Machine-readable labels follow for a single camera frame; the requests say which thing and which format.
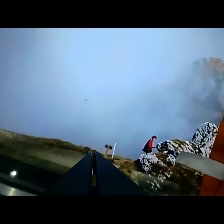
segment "person in red jacket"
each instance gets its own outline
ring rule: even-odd
[[[144,148],[143,148],[143,152],[145,152],[146,154],[148,152],[152,152],[152,149],[155,148],[154,144],[156,142],[157,137],[154,135],[152,136],[147,143],[145,144]]]

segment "fog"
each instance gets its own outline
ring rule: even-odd
[[[223,39],[223,29],[0,29],[0,128],[101,152],[117,142],[133,159],[152,135],[190,140],[223,115],[223,91],[206,100],[216,83],[194,65],[224,58]]]

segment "mist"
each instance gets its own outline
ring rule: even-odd
[[[0,29],[0,128],[100,152],[116,142],[133,159],[152,135],[190,140],[223,116],[223,91],[206,98],[216,83],[194,64],[224,58],[223,38],[209,28]]]

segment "rocky outcrop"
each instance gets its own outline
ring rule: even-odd
[[[157,144],[158,153],[141,154],[135,161],[138,170],[132,180],[152,195],[198,195],[203,174],[181,164],[176,157],[181,151],[208,157],[218,127],[203,123],[193,135],[192,142],[178,139]]]

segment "person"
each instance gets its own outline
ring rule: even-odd
[[[152,152],[152,149],[155,148],[154,144],[156,142],[157,136],[153,135],[145,144],[144,148],[143,148],[143,152],[145,152],[146,154],[149,152]]]

